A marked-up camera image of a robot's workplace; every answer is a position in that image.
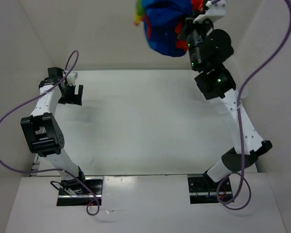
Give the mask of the rainbow striped shorts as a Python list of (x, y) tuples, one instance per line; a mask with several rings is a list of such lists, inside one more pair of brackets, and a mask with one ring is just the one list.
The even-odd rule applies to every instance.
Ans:
[(144, 25), (149, 47), (159, 54), (182, 57), (188, 50), (185, 39), (180, 39), (184, 20), (202, 10), (202, 0), (137, 0), (134, 24)]

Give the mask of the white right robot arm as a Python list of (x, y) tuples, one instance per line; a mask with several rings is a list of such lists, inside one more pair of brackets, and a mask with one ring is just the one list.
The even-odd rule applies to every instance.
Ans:
[(194, 79), (197, 87), (218, 111), (233, 141), (233, 147), (203, 174), (204, 187), (213, 191), (224, 177), (250, 167), (273, 145), (259, 135), (237, 100), (237, 85), (224, 66), (234, 53), (228, 33), (214, 29), (209, 19), (195, 23), (192, 17), (187, 17), (180, 38), (186, 39), (192, 70), (198, 72)]

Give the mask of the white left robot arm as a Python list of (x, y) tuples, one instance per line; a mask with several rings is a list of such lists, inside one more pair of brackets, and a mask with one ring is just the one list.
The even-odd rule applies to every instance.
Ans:
[(82, 195), (86, 192), (87, 181), (81, 168), (64, 150), (64, 134), (54, 116), (58, 104), (82, 105), (83, 85), (75, 85), (76, 72), (57, 84), (65, 74), (67, 71), (61, 68), (48, 68), (48, 77), (39, 84), (42, 97), (31, 114), (21, 119), (20, 125), (29, 150), (59, 169), (63, 192)]

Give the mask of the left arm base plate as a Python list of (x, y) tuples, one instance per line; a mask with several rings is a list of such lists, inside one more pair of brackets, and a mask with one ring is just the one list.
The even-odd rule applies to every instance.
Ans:
[(84, 184), (91, 190), (90, 192), (79, 184), (76, 190), (64, 187), (63, 181), (55, 182), (51, 181), (52, 186), (58, 190), (58, 197), (56, 206), (97, 206), (97, 202), (92, 195), (95, 194), (99, 205), (102, 203), (102, 188), (103, 188), (103, 177), (85, 177)]

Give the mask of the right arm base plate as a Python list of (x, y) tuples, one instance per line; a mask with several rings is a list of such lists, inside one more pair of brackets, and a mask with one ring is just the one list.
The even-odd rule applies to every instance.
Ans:
[[(207, 188), (201, 174), (188, 175), (188, 189), (190, 204), (208, 204), (218, 203), (216, 197), (217, 184), (212, 188)], [(233, 192), (229, 179), (225, 181), (219, 190), (219, 198), (222, 201), (228, 201), (233, 197)]]

